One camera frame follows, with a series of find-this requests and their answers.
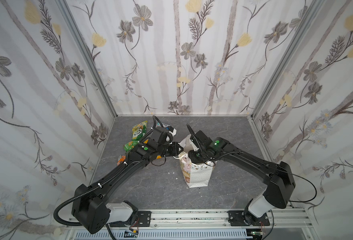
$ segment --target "floral gift bag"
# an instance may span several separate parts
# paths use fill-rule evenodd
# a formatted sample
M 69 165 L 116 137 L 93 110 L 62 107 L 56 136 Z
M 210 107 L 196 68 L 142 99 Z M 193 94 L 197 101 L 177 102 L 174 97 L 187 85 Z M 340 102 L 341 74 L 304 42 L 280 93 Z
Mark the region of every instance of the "floral gift bag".
M 214 167 L 202 164 L 194 164 L 191 162 L 188 153 L 181 152 L 179 154 L 180 168 L 183 172 L 183 177 L 189 187 L 206 187 L 210 180 L 211 173 Z

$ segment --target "tree trunk print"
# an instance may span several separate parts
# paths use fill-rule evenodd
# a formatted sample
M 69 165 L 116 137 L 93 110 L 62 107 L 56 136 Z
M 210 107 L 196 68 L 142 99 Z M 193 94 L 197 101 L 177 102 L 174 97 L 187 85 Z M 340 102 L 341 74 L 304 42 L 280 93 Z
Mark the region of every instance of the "tree trunk print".
M 294 79 L 294 84 L 297 84 L 299 78 L 301 77 L 302 73 L 304 72 L 304 70 L 307 68 L 307 66 L 309 65 L 309 63 L 313 60 L 314 56 L 317 54 L 318 50 L 320 49 L 320 47 L 323 45 L 324 41 L 326 40 L 327 36 L 329 35 L 329 33 L 331 32 L 331 30 L 333 29 L 334 25 L 336 24 L 336 22 L 338 21 L 338 19 L 341 17 L 342 13 L 346 10 L 348 4 L 351 2 L 351 0 L 347 0 L 346 3 L 341 7 L 341 9 L 338 11 L 338 13 L 335 15 L 333 21 L 331 22 L 330 26 L 328 27 L 328 29 L 325 31 L 325 33 L 323 34 L 322 38 L 320 39 L 318 45 L 315 47 L 315 49 L 313 50 L 313 52 L 311 53 L 311 55 L 309 56 L 309 58 L 307 59 L 307 61 L 304 63 L 303 67 L 299 70 L 298 75 L 295 77 Z M 285 95 L 289 94 L 291 92 L 291 87 L 292 85 L 289 87 L 289 89 L 287 89 L 287 91 L 285 92 L 285 94 L 283 95 L 282 99 L 285 99 Z M 270 116 L 269 121 L 267 122 L 267 125 L 269 125 L 271 123 L 271 121 L 274 118 L 275 113 L 278 112 L 279 108 L 280 108 L 281 104 L 278 103 L 278 105 L 275 107 L 273 113 Z
M 178 83 L 178 79 L 180 78 L 180 27 L 179 27 L 179 0 L 174 0 L 174 23 L 175 23 L 175 58 L 176 58 L 176 66 L 178 70 L 176 71 L 176 83 Z M 178 105 L 182 106 L 182 98 L 180 93 L 180 88 L 176 88 L 176 95 L 178 96 Z
M 329 119 L 333 119 L 336 116 L 338 116 L 339 114 L 353 114 L 353 112 L 350 111 L 346 111 L 345 109 L 349 108 L 349 105 L 351 105 L 353 103 L 353 91 L 343 100 L 342 103 L 340 103 L 336 108 L 334 108 L 333 110 L 330 111 L 329 115 Z M 302 129 L 302 132 L 300 134 L 298 134 L 296 137 L 294 137 L 289 144 L 285 147 L 285 149 L 283 150 L 285 154 L 287 154 L 290 149 L 292 147 L 295 146 L 295 144 L 297 144 L 298 142 L 302 141 L 304 137 L 306 137 L 308 134 L 310 134 L 311 129 L 316 129 L 318 127 L 318 125 L 316 122 L 310 124 L 307 128 Z M 275 162 L 280 161 L 283 158 L 282 155 L 278 155 L 275 158 Z
M 52 72 L 54 77 L 58 80 L 59 85 L 63 87 L 63 89 L 70 95 L 71 90 L 67 87 L 67 85 L 62 81 L 54 67 L 51 65 L 49 62 L 48 58 L 45 56 L 43 51 L 39 48 L 39 46 L 36 44 L 36 42 L 32 39 L 31 35 L 27 32 L 27 30 L 24 28 L 24 26 L 21 24 L 19 21 L 18 17 L 15 15 L 15 13 L 12 11 L 11 7 L 8 5 L 6 0 L 0 0 L 2 5 L 6 8 L 9 16 L 11 17 L 12 21 L 15 23 L 15 25 L 19 28 L 19 30 L 22 32 L 22 34 L 26 37 L 27 41 L 30 43 L 30 45 L 34 48 L 34 50 L 39 54 L 39 56 L 42 58 L 44 63 L 47 65 L 49 70 Z M 74 102 L 75 106 L 77 106 L 79 111 L 82 111 L 82 107 L 78 107 L 78 101 L 76 100 L 75 97 L 71 97 L 72 101 Z M 95 125 L 91 119 L 84 115 L 84 118 L 86 121 L 95 129 L 97 129 L 97 125 Z
M 225 43 L 225 47 L 223 49 L 223 56 L 222 56 L 222 60 L 221 60 L 221 63 L 223 66 L 225 65 L 226 60 L 228 58 L 228 53 L 230 51 L 230 44 L 231 44 L 231 40 L 233 38 L 234 22 L 235 22 L 235 16 L 237 14 L 237 4 L 238 4 L 238 0 L 233 0 L 231 10 L 230 10 L 230 16 L 229 16 L 229 20 L 228 20 L 228 26 L 227 26 L 226 43 Z M 211 87 L 210 97 L 208 100 L 208 104 L 211 108 L 207 111 L 208 115 L 211 115 L 211 113 L 213 111 L 214 95 L 215 95 L 216 89 L 217 89 L 216 86 Z

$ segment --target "flower center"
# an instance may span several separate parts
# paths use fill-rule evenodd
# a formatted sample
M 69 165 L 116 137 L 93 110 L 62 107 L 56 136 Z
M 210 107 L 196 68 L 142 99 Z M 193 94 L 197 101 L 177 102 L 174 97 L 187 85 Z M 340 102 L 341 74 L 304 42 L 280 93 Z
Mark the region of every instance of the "flower center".
M 6 219 L 7 219 L 7 220 L 11 220 L 13 216 L 14 216 L 14 215 L 11 214 L 11 213 L 10 213 L 10 214 L 7 214 Z

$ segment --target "gray marble tabletop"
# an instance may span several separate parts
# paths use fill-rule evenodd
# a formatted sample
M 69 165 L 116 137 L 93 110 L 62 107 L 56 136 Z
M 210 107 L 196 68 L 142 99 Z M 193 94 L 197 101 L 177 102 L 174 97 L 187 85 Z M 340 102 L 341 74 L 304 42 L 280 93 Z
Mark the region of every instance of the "gray marble tabletop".
M 202 130 L 208 137 L 223 137 L 234 145 L 263 158 L 246 117 L 159 117 L 177 129 L 174 141 L 181 141 L 189 131 Z M 94 180 L 116 167 L 124 155 L 123 145 L 131 141 L 132 127 L 144 120 L 152 126 L 152 117 L 117 117 L 106 143 Z M 230 209 L 244 208 L 251 198 L 266 186 L 248 172 L 224 161 L 218 161 L 207 187 L 189 188 L 185 183 L 179 160 L 168 157 L 163 166 L 149 164 L 120 186 L 110 202 L 128 200 L 139 209 Z

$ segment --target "metal corner post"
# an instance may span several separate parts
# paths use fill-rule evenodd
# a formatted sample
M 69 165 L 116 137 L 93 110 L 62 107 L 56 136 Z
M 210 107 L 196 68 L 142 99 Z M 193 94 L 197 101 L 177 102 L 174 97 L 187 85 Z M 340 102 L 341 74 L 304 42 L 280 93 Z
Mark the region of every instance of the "metal corner post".
M 103 85 L 103 81 L 98 74 L 98 70 L 94 64 L 94 61 L 92 60 L 91 53 L 86 43 L 84 42 L 83 37 L 80 34 L 78 26 L 73 18 L 73 15 L 71 14 L 71 11 L 67 5 L 66 0 L 55 0 L 55 2 L 59 7 L 60 13 L 62 14 L 65 21 L 67 22 L 68 28 L 70 29 L 71 35 L 74 37 L 76 41 L 76 44 L 78 46 L 80 53 L 83 55 L 84 59 L 86 60 L 87 66 L 90 69 L 93 78 L 95 79 L 96 85 L 100 93 L 102 94 L 102 97 L 105 103 L 107 104 L 107 108 L 109 109 L 112 116 L 116 118 L 118 114 L 116 113 L 115 108 L 110 101 L 110 96 L 108 95 Z
M 313 19 L 321 9 L 324 2 L 325 2 L 324 0 L 313 0 L 312 3 L 310 4 L 310 7 L 307 10 L 307 13 L 305 14 L 300 25 L 298 26 L 297 31 L 295 31 L 294 37 L 290 41 L 289 46 L 287 47 L 285 53 L 283 54 L 281 60 L 279 61 L 279 64 L 275 69 L 274 73 L 271 75 L 271 78 L 268 84 L 266 85 L 266 88 L 264 89 L 261 97 L 258 99 L 258 102 L 256 103 L 254 111 L 251 115 L 252 118 L 258 115 L 259 112 L 262 110 L 262 107 L 267 101 L 267 98 L 269 97 L 271 91 L 273 90 L 276 82 L 278 81 L 279 76 L 282 74 L 283 70 L 289 63 L 289 60 L 293 56 L 294 52 L 297 50 L 301 40 L 305 36 L 307 30 L 310 28 L 313 22 Z

